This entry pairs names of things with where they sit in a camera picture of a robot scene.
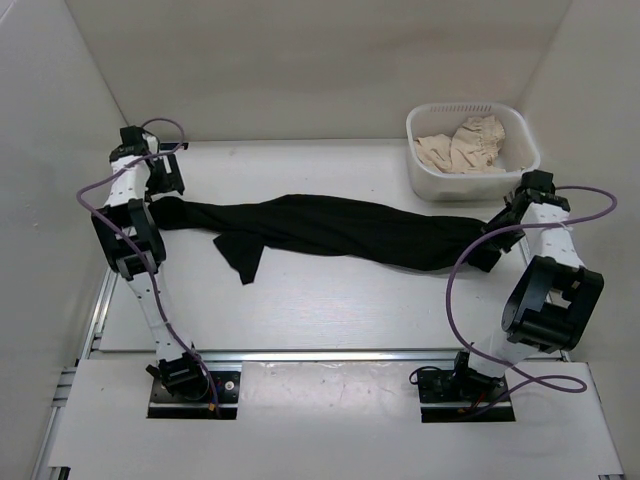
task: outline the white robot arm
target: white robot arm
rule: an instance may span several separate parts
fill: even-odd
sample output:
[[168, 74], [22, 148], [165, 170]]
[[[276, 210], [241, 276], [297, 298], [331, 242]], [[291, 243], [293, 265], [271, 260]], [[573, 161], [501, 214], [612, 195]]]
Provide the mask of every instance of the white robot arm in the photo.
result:
[[[525, 173], [513, 199], [484, 233], [568, 220], [569, 203], [556, 195], [552, 180], [547, 172]], [[523, 230], [515, 230], [493, 237], [488, 243], [495, 261], [524, 236]], [[568, 229], [530, 229], [526, 236], [532, 259], [507, 301], [501, 324], [471, 351], [460, 352], [453, 370], [420, 372], [417, 384], [425, 398], [434, 403], [490, 398], [504, 387], [511, 366], [539, 352], [572, 350], [580, 341], [604, 287], [602, 275], [585, 268]], [[557, 295], [553, 302], [552, 294]]]
[[[123, 169], [126, 171], [112, 184], [109, 198], [99, 212], [127, 232], [144, 253], [148, 264], [155, 267], [158, 295], [166, 305], [167, 290], [162, 276], [166, 250], [146, 204], [151, 200], [151, 195], [172, 191], [182, 194], [182, 176], [175, 155], [171, 154], [128, 166], [143, 155], [158, 153], [160, 145], [155, 136], [136, 126], [122, 128], [120, 137], [122, 144], [111, 152], [109, 161], [114, 173]], [[95, 216], [92, 220], [109, 266], [126, 280], [136, 295], [155, 340], [156, 365], [150, 365], [147, 371], [160, 380], [170, 393], [197, 397], [206, 392], [209, 385], [205, 372], [194, 360], [193, 354], [177, 342], [176, 336], [184, 345], [193, 348], [191, 339], [175, 324], [175, 320], [171, 327], [163, 320], [149, 272], [117, 234]]]

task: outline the beige towel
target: beige towel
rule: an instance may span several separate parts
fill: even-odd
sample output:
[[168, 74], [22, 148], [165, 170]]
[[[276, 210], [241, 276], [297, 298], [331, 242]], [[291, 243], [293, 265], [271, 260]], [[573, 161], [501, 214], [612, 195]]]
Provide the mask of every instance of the beige towel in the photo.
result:
[[471, 117], [453, 139], [442, 134], [418, 138], [416, 153], [427, 168], [443, 173], [504, 173], [493, 166], [504, 137], [504, 127], [495, 115]]

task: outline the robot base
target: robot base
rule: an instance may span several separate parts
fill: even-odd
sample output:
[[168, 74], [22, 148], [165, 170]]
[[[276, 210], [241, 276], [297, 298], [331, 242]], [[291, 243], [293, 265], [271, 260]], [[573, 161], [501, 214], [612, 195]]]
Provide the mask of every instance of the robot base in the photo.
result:
[[154, 378], [149, 397], [147, 418], [174, 418], [200, 420], [235, 420], [240, 396], [239, 371], [214, 370], [211, 376], [218, 392], [220, 418], [209, 410], [210, 392], [200, 399], [187, 399], [180, 394], [170, 394], [160, 380]]
[[[473, 410], [465, 411], [473, 401], [460, 395], [460, 389], [451, 382], [453, 370], [420, 370], [417, 372], [418, 392], [420, 394], [420, 412], [422, 423], [451, 422], [513, 422], [515, 415], [509, 397], [494, 405], [482, 415], [466, 418]], [[507, 383], [502, 379], [496, 387], [477, 406], [480, 409], [492, 402], [505, 391]]]

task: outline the white platform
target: white platform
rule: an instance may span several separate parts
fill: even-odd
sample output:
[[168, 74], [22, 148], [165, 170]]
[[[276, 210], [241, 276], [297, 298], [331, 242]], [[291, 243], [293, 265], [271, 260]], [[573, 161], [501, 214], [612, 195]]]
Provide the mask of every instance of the white platform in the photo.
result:
[[[415, 364], [245, 363], [236, 421], [145, 418], [151, 359], [80, 363], [50, 466], [69, 480], [597, 480], [622, 473], [584, 364], [584, 394], [529, 386], [516, 422], [421, 424]], [[508, 373], [509, 382], [520, 380]]]
[[[502, 207], [420, 200], [409, 185], [405, 155], [402, 140], [211, 142], [192, 143], [178, 161], [185, 198], [200, 202], [236, 204], [308, 193], [484, 220]], [[214, 237], [163, 233], [176, 321], [201, 350], [458, 347], [444, 313], [446, 272], [406, 272], [359, 258], [265, 249], [255, 283], [243, 287], [213, 245]], [[500, 322], [524, 267], [514, 248], [490, 274], [467, 268], [459, 275], [455, 314], [469, 339], [480, 340]], [[154, 347], [136, 299], [118, 282], [101, 350]]]

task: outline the black fabric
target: black fabric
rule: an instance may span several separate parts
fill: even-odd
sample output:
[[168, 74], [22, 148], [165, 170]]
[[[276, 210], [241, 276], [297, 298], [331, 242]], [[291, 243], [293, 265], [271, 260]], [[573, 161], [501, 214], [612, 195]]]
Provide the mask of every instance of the black fabric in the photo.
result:
[[[225, 206], [164, 197], [149, 205], [149, 211], [164, 230], [221, 233], [215, 245], [240, 273], [243, 284], [253, 282], [265, 245], [313, 255], [355, 255], [431, 271], [453, 265], [485, 225], [474, 218], [425, 217], [320, 195], [286, 195], [264, 203]], [[475, 263], [484, 269], [482, 262]]]

